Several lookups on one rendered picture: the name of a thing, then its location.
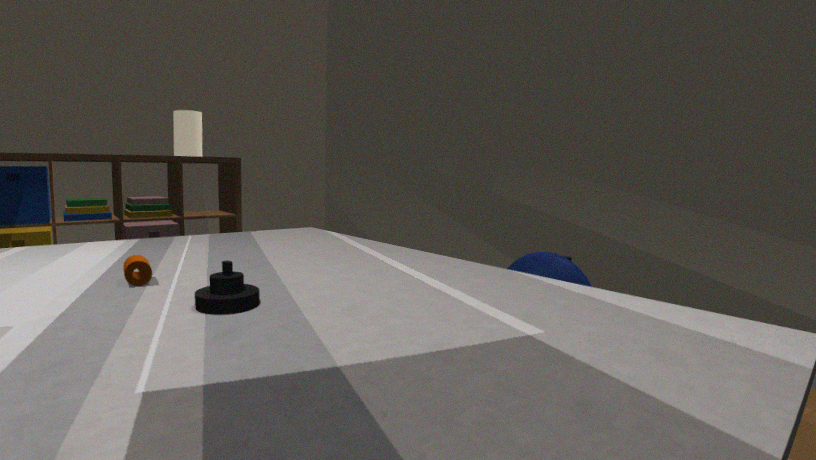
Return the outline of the black round pedestal with shaft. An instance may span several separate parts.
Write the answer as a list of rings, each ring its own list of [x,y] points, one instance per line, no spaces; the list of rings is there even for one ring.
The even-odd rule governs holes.
[[[231,315],[260,304],[259,288],[243,283],[243,273],[233,272],[232,261],[222,262],[223,272],[210,275],[210,286],[195,291],[196,310]]]

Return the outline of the orange knob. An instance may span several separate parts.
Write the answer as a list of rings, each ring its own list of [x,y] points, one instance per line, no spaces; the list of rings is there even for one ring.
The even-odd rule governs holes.
[[[138,269],[138,272],[134,272]],[[142,256],[134,255],[124,261],[126,281],[133,286],[145,285],[151,280],[152,270],[149,261]]]

